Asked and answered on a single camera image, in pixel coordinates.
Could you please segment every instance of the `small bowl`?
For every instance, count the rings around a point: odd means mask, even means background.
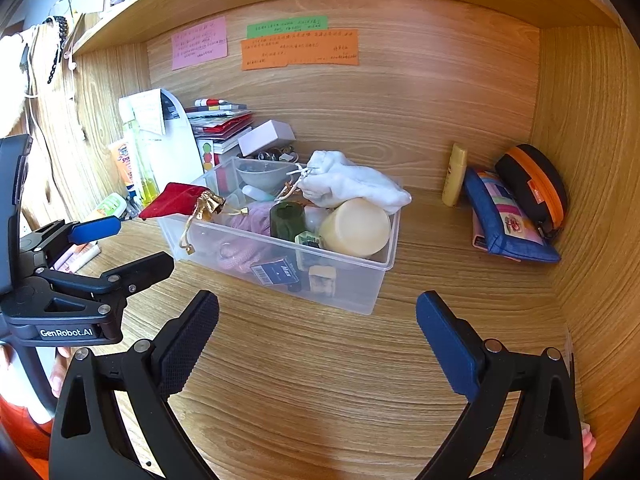
[[[257,187],[266,193],[277,194],[290,180],[289,171],[295,171],[297,166],[288,162],[270,162],[266,160],[251,160],[242,162],[238,167],[238,175],[245,184]]]

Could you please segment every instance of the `clear bottle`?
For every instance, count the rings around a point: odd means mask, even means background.
[[[148,206],[160,194],[154,172],[148,159],[146,142],[140,132],[140,125],[136,120],[131,103],[123,98],[118,102],[124,137],[130,147],[131,169],[136,192],[144,207]]]

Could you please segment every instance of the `orange sticky note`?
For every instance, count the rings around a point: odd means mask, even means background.
[[[303,30],[242,40],[242,70],[290,64],[358,65],[358,29]]]

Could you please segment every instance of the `clear plastic container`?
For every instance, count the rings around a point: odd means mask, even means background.
[[[283,175],[286,175],[287,171],[291,171],[290,166],[290,164],[284,162],[232,158],[208,171],[193,184],[208,187],[218,195],[227,198],[228,202],[233,206],[244,207],[247,203],[252,202],[252,199],[246,197],[241,192],[241,188],[245,184],[255,185],[255,183],[245,182],[242,176],[246,175],[246,173],[243,173],[243,171],[248,170],[249,173],[255,173],[256,171],[267,170],[270,172],[270,178],[266,179],[268,183],[264,187],[272,186],[276,181],[282,186],[275,176],[277,173],[271,172],[280,170]],[[279,189],[275,189],[276,187],[264,189],[264,191],[270,194],[277,194]],[[196,250],[189,255],[179,246],[180,236],[187,218],[187,216],[176,214],[158,219],[162,234],[169,244],[175,260],[188,260],[209,269],[218,270],[242,280],[263,285],[263,281],[258,278],[261,274],[259,267],[257,270],[252,270],[241,268],[241,266],[237,265],[231,266],[229,261],[221,256],[221,248],[225,244],[241,244],[242,248],[247,252],[259,254],[258,266],[263,262],[286,260],[289,265],[294,267],[294,270],[297,270],[300,278],[297,285],[266,285],[268,288],[315,301],[316,303],[367,315],[373,312],[385,272],[394,265],[400,225],[400,213],[398,212],[391,217],[389,242],[381,251],[368,259],[364,259],[306,247],[223,225],[195,221],[189,230],[189,241]],[[306,272],[300,272],[300,268],[298,268],[300,261],[304,262],[303,268],[311,264],[314,267],[321,267],[320,274],[322,274],[323,267],[324,271],[329,270],[329,274],[334,271],[327,269],[328,267],[335,269],[335,290],[333,295],[330,292],[327,295],[327,290],[319,292],[317,287],[318,280],[316,280],[315,287],[312,288],[310,286]],[[312,267],[312,274],[318,271],[314,267]]]

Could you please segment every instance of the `wooden desk surface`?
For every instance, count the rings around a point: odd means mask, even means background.
[[[437,194],[411,191],[396,265],[372,316],[177,262],[170,279],[130,299],[124,341],[96,351],[153,338],[198,290],[211,290],[220,323],[170,404],[220,479],[413,479],[465,406],[415,322],[416,297],[437,290],[482,338],[513,351],[562,349],[564,322],[542,264],[473,249],[468,206],[449,209]],[[166,250],[153,221],[126,222],[100,244],[88,274]],[[119,399],[140,459],[159,472],[126,396]],[[515,401],[511,394],[476,471],[492,464]]]

